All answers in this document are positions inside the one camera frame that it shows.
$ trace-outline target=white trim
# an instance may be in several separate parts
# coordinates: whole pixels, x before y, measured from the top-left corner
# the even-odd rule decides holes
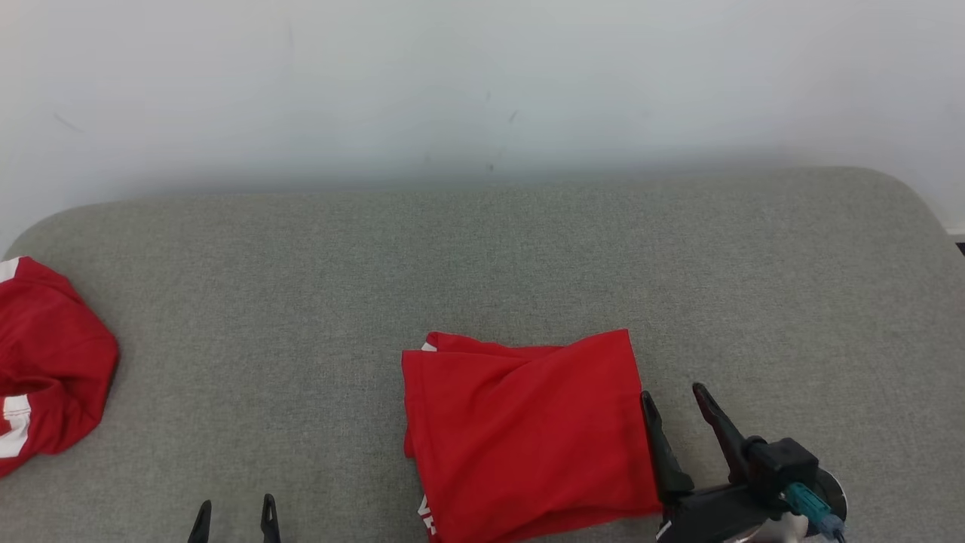
[[[30,401],[26,394],[3,399],[3,417],[10,422],[10,432],[0,436],[0,458],[16,458],[27,444],[30,428]]]
[[[18,264],[20,264],[20,257],[0,262],[0,283],[14,278]]]
[[[655,538],[657,541],[660,541],[660,537],[662,537],[663,534],[664,534],[664,532],[667,531],[667,529],[670,528],[670,524],[672,524],[672,523],[671,523],[670,521],[667,521],[667,524],[665,524],[665,525],[663,526],[663,528],[661,528],[660,531],[657,532],[657,536],[656,536],[656,538]]]

